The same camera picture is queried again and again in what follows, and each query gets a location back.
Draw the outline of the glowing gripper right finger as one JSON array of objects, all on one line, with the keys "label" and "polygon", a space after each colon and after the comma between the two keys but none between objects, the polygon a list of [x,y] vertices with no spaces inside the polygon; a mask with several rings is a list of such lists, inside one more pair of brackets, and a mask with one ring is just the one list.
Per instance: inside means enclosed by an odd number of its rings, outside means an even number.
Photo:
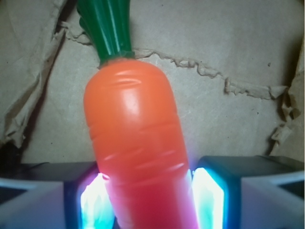
[{"label": "glowing gripper right finger", "polygon": [[305,165],[285,156],[204,156],[193,172],[202,229],[302,229]]}]

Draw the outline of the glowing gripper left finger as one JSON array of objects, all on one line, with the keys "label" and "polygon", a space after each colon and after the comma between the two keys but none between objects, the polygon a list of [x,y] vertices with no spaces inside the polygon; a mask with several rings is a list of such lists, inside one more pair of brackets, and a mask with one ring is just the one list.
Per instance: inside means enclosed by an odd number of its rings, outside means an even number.
[{"label": "glowing gripper left finger", "polygon": [[95,162],[21,164],[0,174],[2,229],[114,229]]}]

